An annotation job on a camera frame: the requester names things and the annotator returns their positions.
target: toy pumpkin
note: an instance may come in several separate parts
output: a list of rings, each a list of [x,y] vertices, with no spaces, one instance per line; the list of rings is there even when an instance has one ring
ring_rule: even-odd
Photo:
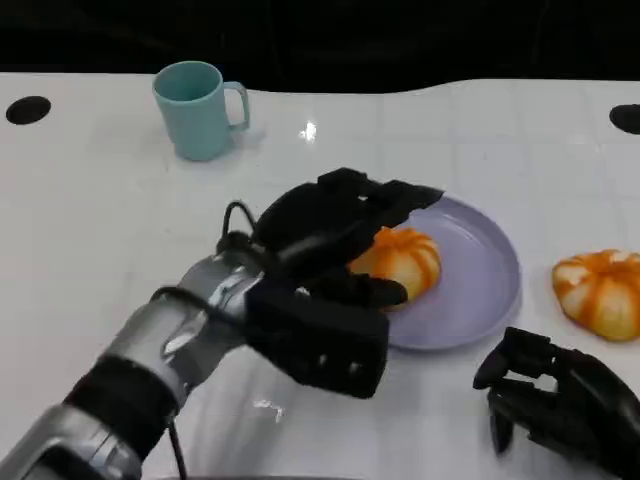
[[[640,255],[604,250],[553,268],[553,290],[565,315],[614,341],[640,336]]]
[[[409,301],[433,287],[440,277],[440,254],[431,237],[413,228],[383,227],[373,246],[351,262],[354,273],[395,280],[407,290]]]

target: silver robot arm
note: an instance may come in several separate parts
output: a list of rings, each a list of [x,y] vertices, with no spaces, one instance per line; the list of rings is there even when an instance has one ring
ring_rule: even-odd
[[[245,294],[262,271],[225,251],[196,263],[178,287],[224,316],[168,295],[139,308],[60,405],[0,463],[3,480],[137,480],[142,462],[189,393],[244,338]]]

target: table surface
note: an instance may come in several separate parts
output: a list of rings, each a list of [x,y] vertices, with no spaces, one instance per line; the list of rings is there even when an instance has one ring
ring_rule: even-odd
[[[640,346],[563,319],[550,268],[563,256],[640,249],[640,141],[611,107],[640,84],[474,80],[391,95],[250,92],[253,125],[211,163],[177,159],[132,75],[0,75],[0,106],[53,105],[0,122],[0,455],[87,371],[154,289],[212,251],[225,204],[259,213],[341,166],[444,188],[482,209],[523,266],[518,326],[591,352],[640,393]],[[229,98],[232,119],[239,100]],[[493,337],[440,354],[392,352],[378,394],[357,401],[294,384],[249,350],[198,389],[178,428],[193,474],[367,479],[599,478],[525,440],[493,455],[473,374]],[[163,439],[145,478],[172,474]]]

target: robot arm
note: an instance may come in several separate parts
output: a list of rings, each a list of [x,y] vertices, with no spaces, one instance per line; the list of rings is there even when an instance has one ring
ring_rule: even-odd
[[[132,315],[0,463],[0,478],[141,478],[142,462],[189,393],[244,344],[302,384],[372,396],[388,341],[378,307],[401,303],[406,292],[345,265],[381,226],[441,195],[342,169],[286,193],[252,236],[225,227],[216,255]]]

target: purple plate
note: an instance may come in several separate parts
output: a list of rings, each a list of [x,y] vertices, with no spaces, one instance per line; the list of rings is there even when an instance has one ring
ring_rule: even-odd
[[[443,197],[412,212],[402,227],[434,238],[442,272],[432,290],[389,314],[391,345],[415,350],[458,347],[496,333],[514,319],[522,297],[520,262],[493,220]]]

